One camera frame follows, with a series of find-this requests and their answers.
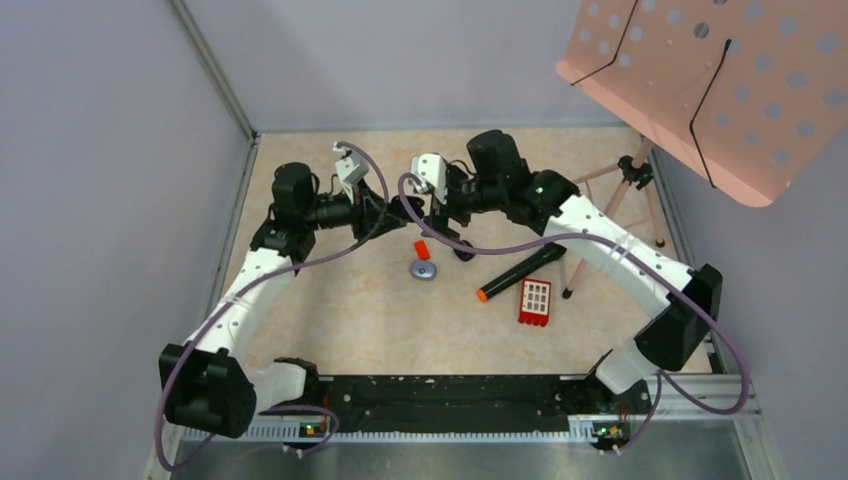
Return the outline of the lavender earbud charging case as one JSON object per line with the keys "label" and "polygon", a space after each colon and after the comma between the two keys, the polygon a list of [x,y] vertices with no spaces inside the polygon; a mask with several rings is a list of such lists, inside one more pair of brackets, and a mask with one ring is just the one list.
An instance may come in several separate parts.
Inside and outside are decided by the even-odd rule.
{"label": "lavender earbud charging case", "polygon": [[417,280],[431,281],[436,278],[438,269],[436,265],[429,260],[416,259],[411,262],[409,272],[410,275]]}

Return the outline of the black earbud charging case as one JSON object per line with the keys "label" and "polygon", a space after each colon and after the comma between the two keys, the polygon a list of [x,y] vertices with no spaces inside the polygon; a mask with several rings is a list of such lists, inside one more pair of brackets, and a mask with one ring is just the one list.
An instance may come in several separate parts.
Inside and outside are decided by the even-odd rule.
{"label": "black earbud charging case", "polygon": [[401,197],[396,196],[393,203],[397,206],[398,215],[406,221],[411,221],[413,217],[423,219],[425,217],[425,207],[427,202],[417,196]]}

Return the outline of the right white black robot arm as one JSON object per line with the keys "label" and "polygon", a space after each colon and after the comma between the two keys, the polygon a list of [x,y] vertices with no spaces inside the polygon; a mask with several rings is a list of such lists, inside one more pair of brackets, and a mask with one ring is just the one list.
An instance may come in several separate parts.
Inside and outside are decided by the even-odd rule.
{"label": "right white black robot arm", "polygon": [[468,141],[471,174],[435,153],[412,159],[411,184],[432,197],[425,218],[430,231],[452,243],[448,226],[467,226],[472,215],[498,211],[544,239],[577,254],[628,293],[648,316],[630,340],[590,371],[589,404],[612,412],[627,390],[659,370],[678,372],[710,331],[721,296],[722,275],[664,256],[595,207],[579,187],[553,170],[533,171],[514,138],[489,130]]}

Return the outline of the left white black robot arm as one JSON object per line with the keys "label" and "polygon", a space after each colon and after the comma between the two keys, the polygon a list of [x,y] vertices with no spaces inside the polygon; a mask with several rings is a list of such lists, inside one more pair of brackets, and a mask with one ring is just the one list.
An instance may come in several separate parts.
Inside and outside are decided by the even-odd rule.
{"label": "left white black robot arm", "polygon": [[203,326],[160,354],[168,422],[238,438],[256,414],[278,404],[302,414],[319,404],[313,364],[278,359],[248,371],[243,362],[274,300],[309,264],[317,231],[348,227],[363,244],[409,221],[399,198],[380,197],[368,186],[365,165],[350,158],[336,165],[343,185],[338,194],[318,192],[320,183],[304,163],[275,171],[268,214],[229,290]]}

